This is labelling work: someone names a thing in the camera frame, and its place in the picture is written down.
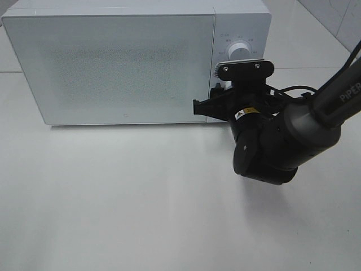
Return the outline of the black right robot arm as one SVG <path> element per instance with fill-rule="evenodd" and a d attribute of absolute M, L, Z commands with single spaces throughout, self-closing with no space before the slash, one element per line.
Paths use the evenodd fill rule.
<path fill-rule="evenodd" d="M 318 89 L 300 85 L 302 94 L 267 84 L 275 68 L 264 59 L 220 62 L 209 98 L 193 102 L 195 115 L 229 123 L 236 146 L 236 174 L 274 185 L 289 182 L 300 165 L 334 146 L 341 126 L 360 111 L 360 46 Z"/>

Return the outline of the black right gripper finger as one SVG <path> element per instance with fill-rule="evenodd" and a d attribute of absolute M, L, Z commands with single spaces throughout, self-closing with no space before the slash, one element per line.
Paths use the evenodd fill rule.
<path fill-rule="evenodd" d="M 225 106 L 216 100 L 207 99 L 204 101 L 193 100 L 193 114 L 211 117 L 217 120 L 226 119 Z"/>
<path fill-rule="evenodd" d="M 226 99 L 232 94 L 233 90 L 234 87 L 232 85 L 222 86 L 220 83 L 216 83 L 215 87 L 210 90 L 209 98 Z"/>

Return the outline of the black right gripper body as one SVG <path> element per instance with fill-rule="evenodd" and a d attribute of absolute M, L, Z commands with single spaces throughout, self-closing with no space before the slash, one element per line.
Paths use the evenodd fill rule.
<path fill-rule="evenodd" d="M 245 108 L 254 108 L 267 117 L 278 113 L 278 98 L 271 94 L 266 80 L 232 82 L 232 86 L 234 90 L 228 98 L 212 99 L 225 106 L 226 119 L 222 121 L 229 121 Z"/>

